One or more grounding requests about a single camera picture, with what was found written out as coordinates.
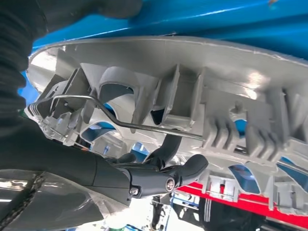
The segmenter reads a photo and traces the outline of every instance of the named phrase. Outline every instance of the screw head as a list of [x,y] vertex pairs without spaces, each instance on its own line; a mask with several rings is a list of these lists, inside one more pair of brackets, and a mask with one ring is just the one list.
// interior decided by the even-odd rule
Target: screw head
[[130,194],[134,195],[134,196],[137,196],[139,193],[139,190],[137,188],[131,188],[129,191]]
[[171,192],[174,188],[175,182],[174,178],[168,178],[166,182],[165,182],[165,189],[168,192]]

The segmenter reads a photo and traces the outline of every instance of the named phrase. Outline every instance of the red surface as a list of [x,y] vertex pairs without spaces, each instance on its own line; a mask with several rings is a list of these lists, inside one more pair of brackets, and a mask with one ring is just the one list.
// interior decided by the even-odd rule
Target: red surface
[[266,197],[239,194],[238,202],[229,202],[211,197],[209,196],[208,193],[203,194],[202,188],[202,185],[195,182],[189,186],[180,187],[179,190],[308,229],[308,217],[284,214],[278,211],[276,208],[274,208],[273,211],[270,211],[268,207],[269,199]]

